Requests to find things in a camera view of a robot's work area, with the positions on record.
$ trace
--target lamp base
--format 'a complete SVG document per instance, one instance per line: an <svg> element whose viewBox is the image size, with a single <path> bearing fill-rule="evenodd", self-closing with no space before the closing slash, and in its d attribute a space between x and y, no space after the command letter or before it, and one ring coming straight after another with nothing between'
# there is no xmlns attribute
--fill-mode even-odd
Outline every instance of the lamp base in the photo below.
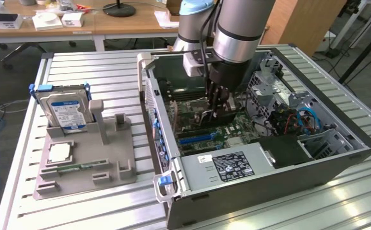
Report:
<svg viewBox="0 0 371 230"><path fill-rule="evenodd" d="M120 8L117 8L116 3L108 4L103 8L103 12L107 15L120 18L129 17L136 13L136 8L124 3L120 4Z"/></svg>

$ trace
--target hard drive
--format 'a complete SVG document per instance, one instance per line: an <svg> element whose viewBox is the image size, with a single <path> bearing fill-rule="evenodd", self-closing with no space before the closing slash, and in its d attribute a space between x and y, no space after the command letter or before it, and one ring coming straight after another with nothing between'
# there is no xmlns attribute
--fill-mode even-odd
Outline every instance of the hard drive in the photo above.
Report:
<svg viewBox="0 0 371 230"><path fill-rule="evenodd" d="M89 85L29 86L29 93L45 113L51 127L61 127L64 133L87 131L87 123L93 122L89 111Z"/></svg>

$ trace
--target gray carpet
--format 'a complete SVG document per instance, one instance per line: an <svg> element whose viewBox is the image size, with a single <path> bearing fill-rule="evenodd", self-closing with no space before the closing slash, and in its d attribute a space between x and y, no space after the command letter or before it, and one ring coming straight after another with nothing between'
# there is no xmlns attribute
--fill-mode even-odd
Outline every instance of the gray carpet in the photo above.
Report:
<svg viewBox="0 0 371 230"><path fill-rule="evenodd" d="M338 34L340 31L348 15L344 15L343 18L336 19L332 31ZM351 31L347 36L350 36L355 29L360 27L362 23L356 22L352 26ZM133 44L133 40L128 44L128 39L120 41L111 41L111 43L119 48L129 48ZM368 30L367 35L362 39L358 47L348 51L350 57L344 57L340 64L336 67L338 73L343 74L346 69L351 65L352 61L358 57L362 52L364 46L371 41L371 29ZM69 47L67 42L53 42L51 45L48 43L43 43L41 46L49 52L84 52L84 51L95 51L93 42L92 41L76 41L77 47ZM156 48L163 47L163 41L155 39ZM0 50L0 59L4 55L8 54L9 50L17 47L17 44L8 44L8 50ZM139 39L136 48L152 48L152 40L151 39ZM3 70L0 63L0 104L11 102L13 100L20 100L28 98L28 85L35 81L36 71L40 62L40 52L35 48L28 48L13 60L11 64L13 64L15 69L11 71ZM324 58L320 54L315 55L318 58ZM334 60L328 59L332 64L336 63L339 58ZM362 63L360 67L364 66L366 62L371 61L371 54L366 58L366 61ZM331 66L326 61L319 61L319 65L330 70ZM364 69L358 78L350 83L350 87L358 94L360 100L366 103L366 105L371 108L371 65ZM27 104L16 104L8 108L8 110L16 110L25 107ZM0 132L0 178L1 178L1 189L0 196L3 193L3 188L5 184L5 180L9 173L12 157L16 149L17 137L21 129L21 124L24 120L24 113L15 113L5 115L5 128L4 131Z"/></svg>

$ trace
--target metal table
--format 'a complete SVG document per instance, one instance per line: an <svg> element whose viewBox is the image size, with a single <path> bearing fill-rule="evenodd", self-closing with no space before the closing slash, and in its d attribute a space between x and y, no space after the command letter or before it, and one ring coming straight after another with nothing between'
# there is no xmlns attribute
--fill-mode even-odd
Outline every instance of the metal table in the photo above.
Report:
<svg viewBox="0 0 371 230"><path fill-rule="evenodd" d="M371 136L371 110L366 105L298 48L275 47ZM35 201L32 193L47 118L31 100L0 204L0 229L165 228L164 208L155 200L152 188L153 165L136 83L136 55L149 51L164 50L61 53L41 59L35 84L67 85L87 81L92 85L92 98L104 100L103 116L128 114L139 180L120 187ZM284 78L300 90L294 77L286 75ZM183 229L344 230L362 227L371 229L371 157L326 185Z"/></svg>

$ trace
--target sticker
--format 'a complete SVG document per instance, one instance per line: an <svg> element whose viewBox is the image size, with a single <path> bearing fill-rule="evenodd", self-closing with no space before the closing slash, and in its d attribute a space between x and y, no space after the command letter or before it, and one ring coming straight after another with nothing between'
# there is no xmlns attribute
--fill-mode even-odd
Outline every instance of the sticker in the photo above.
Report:
<svg viewBox="0 0 371 230"><path fill-rule="evenodd" d="M61 128L71 130L85 127L79 101L53 102L51 105Z"/></svg>
<svg viewBox="0 0 371 230"><path fill-rule="evenodd" d="M254 170L243 152L235 152L212 158L223 182L252 176Z"/></svg>
<svg viewBox="0 0 371 230"><path fill-rule="evenodd" d="M91 34L92 32L91 31L73 31L72 32L73 34L77 34L77 35L85 35L85 34Z"/></svg>
<svg viewBox="0 0 371 230"><path fill-rule="evenodd" d="M204 156L199 156L198 158L199 158L199 162L200 162L200 163L212 161L212 155L211 155L211 154L204 155Z"/></svg>

